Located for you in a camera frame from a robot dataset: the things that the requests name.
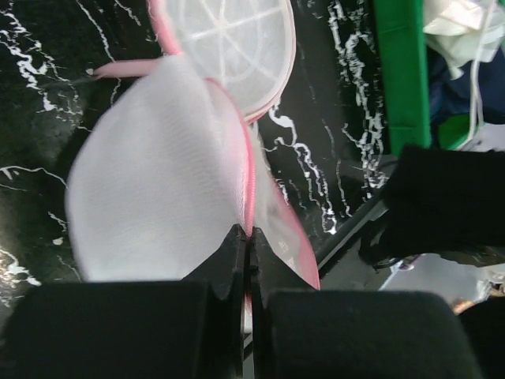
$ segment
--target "white cord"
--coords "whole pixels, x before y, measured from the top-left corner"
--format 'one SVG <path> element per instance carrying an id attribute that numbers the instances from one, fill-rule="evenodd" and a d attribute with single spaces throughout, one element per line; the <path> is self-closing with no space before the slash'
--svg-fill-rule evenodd
<path id="1" fill-rule="evenodd" d="M 492 14 L 496 7 L 496 0 L 491 0 L 486 10 L 481 26 L 479 44 L 475 51 L 475 59 L 470 67 L 470 127 L 468 137 L 458 150 L 470 142 L 477 133 L 476 118 L 479 126 L 484 124 L 484 112 L 482 111 L 481 90 L 479 88 L 479 65 L 481 64 L 482 51 L 484 50 L 484 37 L 491 23 Z"/>

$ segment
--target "marble tabletop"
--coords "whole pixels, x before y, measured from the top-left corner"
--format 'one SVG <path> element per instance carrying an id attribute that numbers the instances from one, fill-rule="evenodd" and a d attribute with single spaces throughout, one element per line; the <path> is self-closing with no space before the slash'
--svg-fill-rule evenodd
<path id="1" fill-rule="evenodd" d="M 321 257 L 386 180 L 380 64 L 365 0 L 292 5 L 294 71 L 259 129 Z M 30 286 L 80 280 L 65 181 L 97 119 L 133 82 L 87 73 L 160 54 L 144 0 L 0 2 L 0 324 Z"/>

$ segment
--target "mesh laundry bag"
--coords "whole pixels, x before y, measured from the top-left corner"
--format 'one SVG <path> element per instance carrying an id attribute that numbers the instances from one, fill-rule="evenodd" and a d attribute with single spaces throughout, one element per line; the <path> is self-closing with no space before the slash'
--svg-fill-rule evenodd
<path id="1" fill-rule="evenodd" d="M 260 227 L 319 288 L 312 248 L 259 136 L 185 54 L 161 58 L 99 120 L 70 172 L 66 211 L 85 280 L 181 279 L 239 223 L 248 236 Z"/>
<path id="2" fill-rule="evenodd" d="M 202 77 L 216 79 L 248 122 L 280 97 L 293 69 L 296 38 L 288 0 L 151 0 L 162 49 L 184 51 Z M 156 61 L 113 62 L 101 77 L 142 76 Z"/>

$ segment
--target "green plastic bin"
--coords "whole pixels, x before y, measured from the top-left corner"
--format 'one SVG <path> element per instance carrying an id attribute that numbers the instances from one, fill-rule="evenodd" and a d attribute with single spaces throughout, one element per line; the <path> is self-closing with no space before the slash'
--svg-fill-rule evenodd
<path id="1" fill-rule="evenodd" d="M 432 138 L 423 1 L 373 0 L 373 6 L 391 152 L 398 155 L 405 144 L 428 147 Z M 468 115 L 450 118 L 439 127 L 441 147 L 457 148 L 468 132 Z"/>

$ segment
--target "blue fabric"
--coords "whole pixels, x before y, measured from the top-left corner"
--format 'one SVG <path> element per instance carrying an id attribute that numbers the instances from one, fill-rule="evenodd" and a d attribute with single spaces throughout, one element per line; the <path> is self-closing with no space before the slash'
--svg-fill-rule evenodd
<path id="1" fill-rule="evenodd" d="M 442 55 L 428 48 L 427 57 L 430 121 L 432 136 L 436 137 L 436 128 L 449 117 L 469 114 L 472 62 L 461 68 L 464 74 L 459 79 L 452 80 Z M 479 86 L 484 120 L 491 124 L 505 124 L 505 55 L 501 49 L 492 62 L 480 64 Z"/>

